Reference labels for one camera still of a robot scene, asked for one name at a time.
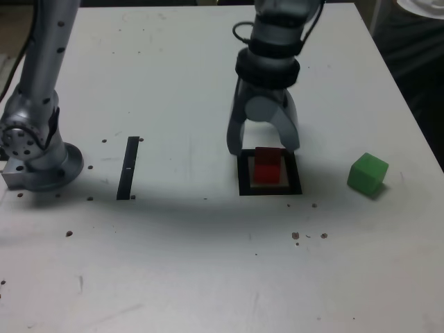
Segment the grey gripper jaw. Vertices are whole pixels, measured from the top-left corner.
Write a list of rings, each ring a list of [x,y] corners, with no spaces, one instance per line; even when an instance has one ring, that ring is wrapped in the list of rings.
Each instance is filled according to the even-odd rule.
[[[271,124],[288,151],[300,148],[296,107],[286,89],[252,97],[245,105],[245,113],[251,121]]]
[[[244,139],[244,124],[247,119],[245,107],[249,98],[248,84],[245,82],[237,82],[226,135],[227,147],[232,155],[241,155]]]

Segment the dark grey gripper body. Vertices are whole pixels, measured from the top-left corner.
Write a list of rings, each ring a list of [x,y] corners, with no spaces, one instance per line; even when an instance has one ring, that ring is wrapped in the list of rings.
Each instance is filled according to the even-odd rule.
[[[250,99],[263,96],[274,101],[286,101],[288,91],[286,89],[267,89],[247,83],[246,81],[238,80],[238,97],[249,101]]]

